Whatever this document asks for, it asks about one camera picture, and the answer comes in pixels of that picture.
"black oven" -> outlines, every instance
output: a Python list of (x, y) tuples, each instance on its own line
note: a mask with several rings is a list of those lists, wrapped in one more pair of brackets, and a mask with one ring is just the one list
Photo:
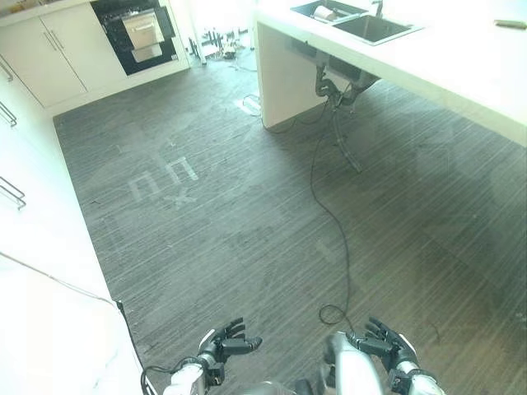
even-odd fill
[(91, 6), (127, 75), (177, 59), (174, 28), (158, 0), (99, 0)]

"cable on floor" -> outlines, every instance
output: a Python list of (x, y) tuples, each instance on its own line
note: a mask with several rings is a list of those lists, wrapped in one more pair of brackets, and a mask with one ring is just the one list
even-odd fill
[(138, 357), (139, 364), (144, 369), (144, 365), (142, 364), (141, 357), (139, 356), (138, 347), (135, 344), (135, 341), (133, 340), (132, 329), (130, 328), (130, 325), (128, 324), (128, 318), (126, 317), (126, 313), (124, 312), (124, 304), (120, 300), (117, 300), (115, 302), (115, 304), (117, 305), (117, 308), (119, 309), (119, 311), (123, 315), (124, 323), (126, 323), (126, 328), (128, 329), (128, 335), (130, 336), (130, 340), (132, 341), (133, 350), (135, 351), (135, 355)]
[(302, 124), (302, 125), (314, 125), (315, 123), (318, 123), (322, 117), (324, 116), (324, 113), (326, 111), (326, 109), (328, 108), (328, 103), (329, 103), (329, 99), (327, 99), (324, 103), (324, 107), (322, 108), (322, 112), (320, 112), (320, 115), (315, 118), (313, 121), (303, 121), (301, 120), (299, 117), (295, 117), (292, 122), (291, 122), (291, 125), (289, 125), (287, 128), (281, 130), (280, 132), (274, 132), (273, 130), (269, 129), (269, 128), (266, 128), (265, 125), (264, 125), (264, 121), (260, 118), (260, 120), (262, 121), (262, 127), (267, 131), (267, 132), (270, 132), (270, 133), (273, 133), (273, 134), (283, 134), (283, 133), (286, 133), (286, 132), (289, 132), (291, 129), (293, 129), (296, 125), (296, 123), (299, 123), (299, 124)]
[(251, 117), (255, 117), (255, 118), (260, 118), (262, 116), (262, 114), (260, 112), (258, 113), (254, 113), (253, 110), (249, 107), (247, 107), (245, 105), (245, 101), (248, 99), (248, 98), (254, 98), (256, 99), (256, 101), (258, 102), (258, 105), (259, 105), (259, 102), (260, 102), (260, 98), (257, 96), (257, 95), (254, 95), (252, 93), (249, 93), (248, 95), (245, 95), (244, 98), (241, 100), (241, 105), (243, 105), (243, 107), (247, 110), (247, 114), (249, 114)]
[[(333, 117), (337, 116), (337, 107), (338, 107), (337, 104), (333, 106), (333, 113), (331, 115), (332, 121), (333, 121)], [(313, 158), (311, 160), (311, 168), (310, 168), (310, 191), (311, 191), (311, 194), (313, 195), (313, 199), (319, 204), (319, 206), (321, 206), (333, 218), (334, 222), (337, 224), (340, 235), (343, 238), (344, 250), (345, 250), (345, 255), (346, 255), (346, 301), (344, 303), (343, 309), (337, 306), (336, 304), (325, 304), (324, 306), (322, 306), (319, 309), (319, 320), (321, 323), (324, 323), (326, 325), (336, 325), (338, 323), (341, 323), (343, 320), (346, 320), (350, 329), (354, 331), (352, 322), (347, 317), (347, 311), (349, 310), (349, 300), (351, 298), (351, 293), (352, 293), (352, 278), (350, 274), (351, 263), (350, 263), (350, 253), (349, 253), (349, 246), (347, 244), (346, 234), (338, 218), (317, 197), (316, 191), (315, 191), (315, 184), (313, 182), (313, 176), (315, 173), (316, 156), (319, 151), (320, 143), (322, 142), (322, 140), (324, 139), (326, 135), (327, 133), (322, 133), (322, 135), (320, 136), (315, 146), (315, 151), (313, 153)], [(324, 316), (326, 316), (326, 314), (328, 314), (330, 310), (336, 311), (338, 313), (338, 318), (333, 319), (333, 320), (329, 320), (325, 318)]]

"wire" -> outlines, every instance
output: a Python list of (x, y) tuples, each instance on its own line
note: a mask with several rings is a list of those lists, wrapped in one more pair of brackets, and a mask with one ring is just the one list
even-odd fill
[(115, 304), (114, 302), (106, 299), (106, 298), (103, 298), (102, 296), (98, 296), (96, 294), (94, 294), (93, 292), (90, 292), (88, 290), (84, 290), (82, 289), (81, 287), (79, 286), (75, 286), (67, 281), (64, 281), (64, 280), (60, 280), (59, 278), (49, 274), (49, 273), (46, 273), (46, 272), (43, 272), (42, 270), (40, 269), (37, 269), (36, 267), (33, 267), (27, 263), (24, 263), (10, 255), (7, 255), (6, 253), (3, 253), (2, 251), (0, 251), (0, 256), (3, 256), (4, 258), (7, 258), (11, 261), (13, 261), (14, 263), (18, 263), (19, 265), (23, 266), (23, 267), (26, 267), (28, 269), (30, 269), (31, 271), (33, 272), (37, 272), (39, 274), (41, 274), (42, 276), (45, 276), (45, 277), (48, 277), (49, 279), (57, 282), (58, 284), (60, 284), (61, 286), (65, 286), (66, 288), (69, 288), (70, 290), (74, 290), (75, 292), (81, 294), (81, 295), (84, 295), (84, 296), (87, 296), (89, 298), (92, 298), (92, 299), (95, 299), (95, 300), (100, 300), (101, 302), (105, 302), (107, 304), (109, 304), (110, 306), (112, 306), (113, 309), (115, 309)]
[(250, 109), (249, 107), (247, 107), (245, 105), (245, 100), (248, 98), (248, 97), (253, 97), (256, 99), (256, 101), (258, 101), (258, 103), (260, 102), (260, 98), (257, 96), (257, 95), (254, 95), (252, 93), (249, 93), (248, 95), (245, 95), (244, 98), (241, 100), (241, 105), (244, 106), (245, 109), (247, 109), (248, 111), (248, 114), (251, 116), (251, 117), (255, 117), (255, 118), (260, 118), (262, 116), (262, 114), (260, 112), (258, 113), (254, 113), (252, 109)]
[(240, 65), (240, 63), (238, 62), (238, 54), (237, 53), (236, 53), (235, 65), (231, 66), (231, 67), (233, 67), (235, 70), (243, 70), (244, 72), (257, 72), (258, 71), (255, 68), (248, 68), (248, 67)]
[(135, 344), (135, 341), (133, 340), (132, 329), (130, 328), (130, 325), (128, 324), (128, 318), (126, 317), (126, 313), (124, 312), (124, 304), (120, 300), (117, 300), (115, 304), (117, 305), (117, 308), (123, 315), (124, 323), (126, 323), (126, 328), (128, 329), (128, 335), (130, 336), (130, 340), (132, 341), (133, 350), (135, 351), (135, 355), (138, 356), (138, 360), (139, 360), (139, 364), (141, 365), (141, 368), (144, 369), (144, 365), (142, 364), (141, 357), (139, 356), (138, 347)]
[[(337, 114), (337, 106), (335, 105), (333, 107), (333, 114), (332, 117), (335, 117)], [(347, 238), (346, 234), (344, 233), (344, 229), (338, 218), (319, 200), (319, 198), (316, 196), (315, 192), (315, 185), (313, 183), (313, 174), (315, 173), (315, 159), (316, 155), (319, 151), (320, 143), (324, 139), (327, 133), (323, 133), (319, 140), (316, 143), (315, 146), (315, 152), (313, 153), (313, 159), (311, 160), (311, 170), (310, 170), (310, 190), (311, 194), (313, 195), (313, 199), (321, 206), (335, 221), (335, 223), (338, 226), (338, 230), (340, 231), (340, 235), (343, 238), (343, 244), (344, 244), (344, 250), (346, 253), (346, 302), (344, 304), (344, 309), (338, 307), (336, 304), (325, 304), (319, 309), (319, 320), (321, 323), (324, 323), (326, 325), (336, 325), (338, 323), (341, 323), (343, 319), (346, 320), (347, 324), (349, 325), (350, 329), (354, 331), (352, 322), (347, 317), (347, 311), (349, 310), (349, 300), (351, 298), (351, 292), (352, 292), (352, 278), (350, 275), (350, 254), (349, 254), (349, 246), (347, 244)], [(336, 310), (338, 314), (340, 315), (339, 318), (336, 318), (335, 320), (328, 320), (324, 316), (324, 313), (328, 313), (328, 310)]]
[(178, 370), (181, 369), (181, 367), (182, 367), (181, 365), (185, 361), (188, 361), (188, 362), (193, 361), (194, 363), (199, 363), (198, 358), (196, 358), (195, 356), (186, 356), (185, 358), (182, 358), (181, 360), (179, 360), (179, 362), (177, 364), (175, 364), (174, 367), (171, 368), (171, 369), (164, 368), (164, 367), (158, 366), (158, 365), (150, 365), (150, 366), (147, 366), (146, 368), (144, 368), (142, 370), (142, 372), (141, 372), (141, 390), (142, 390), (143, 395), (155, 395), (155, 393), (150, 388), (151, 385), (147, 383), (147, 372), (148, 372), (148, 370), (151, 370), (151, 371), (157, 372), (157, 373), (163, 373), (163, 374), (174, 374)]
[(291, 125), (289, 125), (287, 128), (281, 130), (280, 132), (274, 132), (273, 130), (271, 130), (269, 128), (266, 128), (265, 125), (264, 125), (264, 121), (260, 118), (261, 121), (262, 121), (262, 126), (267, 132), (274, 133), (274, 134), (283, 134), (283, 133), (289, 132), (291, 129), (293, 129), (295, 127), (296, 123), (300, 123), (302, 125), (314, 125), (315, 123), (318, 123), (322, 119), (322, 117), (324, 116), (324, 113), (325, 113), (326, 109), (328, 108), (328, 102), (329, 102), (329, 98), (325, 101), (324, 108), (322, 109), (322, 112), (320, 113), (320, 115), (316, 119), (314, 119), (313, 121), (307, 121), (306, 122), (306, 121), (300, 120), (300, 118), (298, 118), (298, 117), (295, 117), (292, 120)]

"floor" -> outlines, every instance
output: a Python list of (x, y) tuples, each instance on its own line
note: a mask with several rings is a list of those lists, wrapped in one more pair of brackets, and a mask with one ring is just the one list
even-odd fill
[[(211, 393), (315, 379), (324, 338), (347, 329), (318, 319), (347, 294), (342, 237), (310, 192), (322, 138), (314, 188), (349, 243), (355, 328), (375, 315), (404, 333), (447, 393), (527, 393), (525, 149), (379, 81), (336, 114), (357, 174), (331, 111), (274, 134), (240, 109), (252, 68), (246, 50), (55, 119), (143, 362), (194, 355), (243, 316), (263, 345)], [(162, 393), (168, 378), (152, 382)]]

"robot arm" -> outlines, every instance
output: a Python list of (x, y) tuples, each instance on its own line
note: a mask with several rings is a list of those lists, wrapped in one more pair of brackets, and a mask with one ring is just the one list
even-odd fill
[(199, 343), (198, 356), (183, 360), (171, 372), (163, 395), (205, 395), (211, 386), (222, 385), (229, 356), (248, 354), (262, 344), (260, 337), (246, 338), (244, 330), (243, 319), (238, 318), (209, 331)]
[(376, 318), (370, 318), (366, 329), (365, 337), (350, 332), (348, 340), (358, 350), (380, 357), (393, 392), (401, 395), (445, 395), (433, 374), (420, 369), (415, 349), (402, 334)]

